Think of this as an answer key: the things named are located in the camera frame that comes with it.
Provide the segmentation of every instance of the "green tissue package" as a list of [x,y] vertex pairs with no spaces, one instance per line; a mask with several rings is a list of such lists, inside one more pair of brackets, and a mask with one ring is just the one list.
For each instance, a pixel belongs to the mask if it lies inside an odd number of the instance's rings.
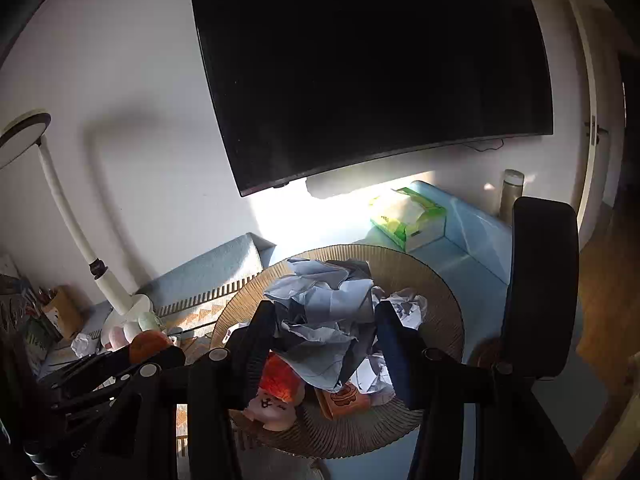
[[369,203],[371,222],[408,253],[444,236],[447,210],[407,187]]

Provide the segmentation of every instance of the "white bottle lid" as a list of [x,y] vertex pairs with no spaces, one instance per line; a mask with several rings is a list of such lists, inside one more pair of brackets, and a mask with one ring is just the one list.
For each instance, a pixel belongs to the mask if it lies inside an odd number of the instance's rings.
[[518,170],[504,170],[504,181],[512,186],[524,186],[524,173]]

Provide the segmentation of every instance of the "black wire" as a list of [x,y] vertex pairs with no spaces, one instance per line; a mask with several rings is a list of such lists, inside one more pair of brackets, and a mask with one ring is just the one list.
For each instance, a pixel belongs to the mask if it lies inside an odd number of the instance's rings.
[[501,147],[504,146],[504,139],[500,139],[501,145],[498,146],[497,148],[485,148],[484,150],[478,150],[477,148],[474,148],[473,146],[469,146],[468,144],[463,144],[463,146],[467,147],[467,148],[471,148],[472,150],[476,150],[476,152],[488,152],[489,150],[493,150],[494,152],[497,152]]

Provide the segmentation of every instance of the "television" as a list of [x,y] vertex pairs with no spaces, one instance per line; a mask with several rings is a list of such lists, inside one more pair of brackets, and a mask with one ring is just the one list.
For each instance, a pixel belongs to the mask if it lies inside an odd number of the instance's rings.
[[192,0],[240,195],[382,156],[550,135],[531,0]]

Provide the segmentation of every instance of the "lamp base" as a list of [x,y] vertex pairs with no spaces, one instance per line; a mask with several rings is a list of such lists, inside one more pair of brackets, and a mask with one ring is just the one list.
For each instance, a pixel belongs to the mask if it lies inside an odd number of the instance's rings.
[[102,343],[102,346],[106,346],[109,342],[109,331],[114,326],[120,325],[125,321],[137,321],[140,314],[143,312],[151,312],[153,310],[153,304],[147,295],[135,294],[131,299],[133,300],[133,306],[124,316],[118,314],[114,309],[109,314],[109,317],[104,321],[102,333],[100,334],[100,342]]

